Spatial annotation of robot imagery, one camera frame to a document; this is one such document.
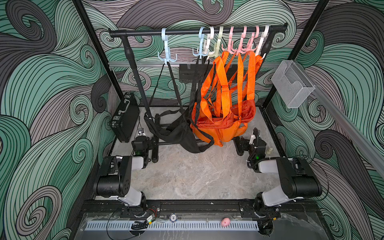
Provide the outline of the large orange backpack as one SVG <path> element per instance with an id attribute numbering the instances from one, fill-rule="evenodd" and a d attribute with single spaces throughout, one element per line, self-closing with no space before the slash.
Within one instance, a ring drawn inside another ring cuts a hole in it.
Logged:
<path id="1" fill-rule="evenodd" d="M 238 69 L 238 56 L 239 55 L 237 55 L 237 56 L 232 55 L 231 56 L 229 54 L 229 57 L 228 57 L 227 62 L 226 62 L 226 68 L 228 69 L 227 78 L 229 81 L 231 100 L 232 100 L 231 108 L 238 103 L 237 91 L 234 91 L 233 93 L 231 92 L 231 88 L 237 86 L 237 78 L 234 77 L 232 80 L 231 80 L 231 78 L 236 74 L 236 71 Z M 199 84 L 199 88 L 198 88 L 199 91 L 201 90 L 202 83 Z M 237 116 L 235 116 L 235 114 L 234 114 L 234 117 L 235 117 L 235 121 L 234 121 L 233 125 L 231 125 L 231 127 L 227 128 L 227 129 L 221 129 L 221 130 L 220 129 L 200 129 L 200 130 L 211 135 L 215 141 L 214 145 L 221 147 L 225 142 L 229 142 L 233 138 L 239 137 L 242 134 L 244 134 L 248 128 L 248 124 L 245 125 L 243 123 L 240 123 L 237 120 Z M 200 140 L 202 140 L 206 143 L 208 142 L 208 139 L 205 138 L 202 134 L 199 134 L 198 131 L 194 127 L 192 129 L 193 129 L 194 134 Z"/>

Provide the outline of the orange sling bag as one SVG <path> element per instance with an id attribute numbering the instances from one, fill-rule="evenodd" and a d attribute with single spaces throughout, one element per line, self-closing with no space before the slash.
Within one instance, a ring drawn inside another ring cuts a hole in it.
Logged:
<path id="1" fill-rule="evenodd" d="M 254 64 L 253 64 L 253 70 L 254 70 L 254 80 L 253 80 L 253 83 L 254 83 L 254 90 L 256 91 L 256 80 L 257 80 L 257 74 L 261 68 L 261 65 L 263 63 L 264 59 L 262 56 L 260 55 L 255 55 L 255 61 L 254 61 Z"/>

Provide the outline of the black bag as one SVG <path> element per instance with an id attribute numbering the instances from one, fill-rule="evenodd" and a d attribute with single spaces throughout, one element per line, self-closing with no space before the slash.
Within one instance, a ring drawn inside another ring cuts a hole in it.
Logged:
<path id="1" fill-rule="evenodd" d="M 190 122 L 192 121 L 192 111 L 193 111 L 194 104 L 196 101 L 197 85 L 198 85 L 200 79 L 202 78 L 200 72 L 204 70 L 204 65 L 207 61 L 207 58 L 208 58 L 208 56 L 202 57 L 202 59 L 201 59 L 202 63 L 201 64 L 199 64 L 200 58 L 197 58 L 196 64 L 194 65 L 195 70 L 194 70 L 194 74 L 193 74 L 190 102 L 189 102 L 189 107 L 188 107 L 188 117 L 189 117 Z"/>

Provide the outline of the black round mat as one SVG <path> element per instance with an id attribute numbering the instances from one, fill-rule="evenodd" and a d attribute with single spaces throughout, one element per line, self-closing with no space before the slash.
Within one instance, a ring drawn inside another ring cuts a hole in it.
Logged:
<path id="1" fill-rule="evenodd" d="M 188 108 L 184 109 L 183 104 L 181 101 L 181 95 L 178 90 L 176 80 L 171 68 L 170 63 L 167 63 L 167 66 L 170 71 L 171 79 L 174 85 L 174 91 L 179 103 L 179 109 L 176 111 L 165 111 L 161 113 L 157 117 L 153 117 L 149 104 L 145 104 L 146 113 L 144 116 L 144 120 L 149 127 L 149 130 L 154 136 L 158 137 L 159 139 L 172 143 L 172 144 L 179 144 L 181 145 L 185 150 L 187 150 L 190 153 L 193 154 L 199 154 L 205 152 L 208 148 L 210 148 L 212 145 L 214 145 L 215 141 L 214 138 L 201 131 L 199 127 L 196 124 L 196 119 L 190 122 L 188 117 Z M 200 91 L 197 89 L 197 95 L 196 95 L 196 101 L 195 104 L 199 103 L 200 98 L 198 98 L 198 93 Z M 171 123 L 170 126 L 167 128 L 163 128 L 160 126 L 160 124 L 155 123 L 155 120 L 159 119 L 160 117 L 164 117 L 167 115 L 173 115 L 180 113 L 181 116 L 178 117 L 174 122 Z M 202 134 L 205 138 L 208 139 L 208 142 L 205 145 L 199 145 L 198 141 L 195 138 L 195 134 L 193 132 L 192 128 L 195 128 L 199 134 Z"/>

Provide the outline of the red-orange drawstring bag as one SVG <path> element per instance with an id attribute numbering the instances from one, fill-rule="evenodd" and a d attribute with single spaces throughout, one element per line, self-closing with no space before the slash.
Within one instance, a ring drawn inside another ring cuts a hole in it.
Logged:
<path id="1" fill-rule="evenodd" d="M 200 90 L 200 102 L 193 109 L 193 126 L 199 129 L 227 129 L 235 121 L 226 62 L 229 52 L 213 60 Z"/>
<path id="2" fill-rule="evenodd" d="M 236 74 L 231 80 L 237 78 L 237 86 L 231 88 L 231 92 L 237 91 L 238 103 L 234 105 L 231 110 L 237 116 L 237 120 L 240 123 L 248 124 L 255 116 L 256 104 L 255 104 L 255 85 L 256 74 L 259 70 L 258 61 L 259 56 L 256 56 L 254 52 L 247 52 L 245 58 L 249 57 L 248 70 L 244 73 L 244 61 L 242 57 L 238 56 L 238 69 Z"/>

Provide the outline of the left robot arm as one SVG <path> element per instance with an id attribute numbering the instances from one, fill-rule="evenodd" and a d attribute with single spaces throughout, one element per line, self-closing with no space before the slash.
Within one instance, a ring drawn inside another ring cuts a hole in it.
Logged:
<path id="1" fill-rule="evenodd" d="M 158 143 L 156 138 L 138 136 L 132 141 L 131 155 L 105 157 L 94 183 L 94 194 L 146 210 L 145 194 L 131 187 L 131 175 L 135 170 L 145 169 L 149 162 L 158 161 Z"/>

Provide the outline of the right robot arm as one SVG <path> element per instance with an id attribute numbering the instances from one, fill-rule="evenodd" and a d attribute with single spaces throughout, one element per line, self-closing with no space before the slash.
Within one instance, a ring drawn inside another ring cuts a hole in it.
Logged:
<path id="1" fill-rule="evenodd" d="M 256 173 L 279 175 L 280 183 L 276 187 L 258 193 L 255 206 L 257 210 L 322 195 L 322 185 L 304 158 L 267 158 L 265 155 L 267 143 L 254 135 L 249 140 L 236 137 L 234 143 L 239 156 L 243 156 L 245 152 L 249 153 L 247 158 L 249 169 Z"/>

